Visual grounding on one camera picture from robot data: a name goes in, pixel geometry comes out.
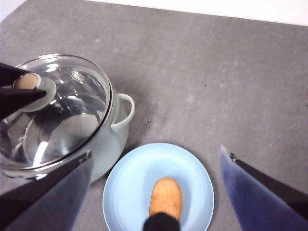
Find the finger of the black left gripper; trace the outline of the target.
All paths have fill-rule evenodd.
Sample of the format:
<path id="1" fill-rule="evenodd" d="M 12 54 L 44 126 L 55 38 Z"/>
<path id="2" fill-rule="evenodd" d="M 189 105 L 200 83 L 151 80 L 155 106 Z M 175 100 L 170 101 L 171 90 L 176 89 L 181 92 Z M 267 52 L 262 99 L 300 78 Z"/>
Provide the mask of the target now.
<path id="1" fill-rule="evenodd" d="M 29 71 L 0 63 L 0 86 L 12 88 L 14 82 L 27 73 L 29 73 Z"/>
<path id="2" fill-rule="evenodd" d="M 44 90 L 0 89 L 0 118 L 5 119 L 19 109 L 45 97 Z"/>

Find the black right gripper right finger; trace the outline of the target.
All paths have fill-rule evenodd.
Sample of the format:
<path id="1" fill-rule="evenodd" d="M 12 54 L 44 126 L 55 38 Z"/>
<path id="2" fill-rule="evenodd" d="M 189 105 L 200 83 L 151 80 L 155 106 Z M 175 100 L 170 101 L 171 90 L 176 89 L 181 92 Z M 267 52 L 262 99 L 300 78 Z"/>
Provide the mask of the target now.
<path id="1" fill-rule="evenodd" d="M 308 196 L 220 148 L 229 199 L 244 231 L 306 231 Z"/>

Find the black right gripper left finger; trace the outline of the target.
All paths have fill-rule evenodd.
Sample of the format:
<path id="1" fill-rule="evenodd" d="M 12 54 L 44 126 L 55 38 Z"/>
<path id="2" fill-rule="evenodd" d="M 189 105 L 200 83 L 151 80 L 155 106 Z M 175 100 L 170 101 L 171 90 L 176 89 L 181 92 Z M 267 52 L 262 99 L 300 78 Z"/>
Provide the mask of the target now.
<path id="1" fill-rule="evenodd" d="M 0 196 L 2 231 L 70 231 L 90 186 L 92 153 L 87 151 Z"/>

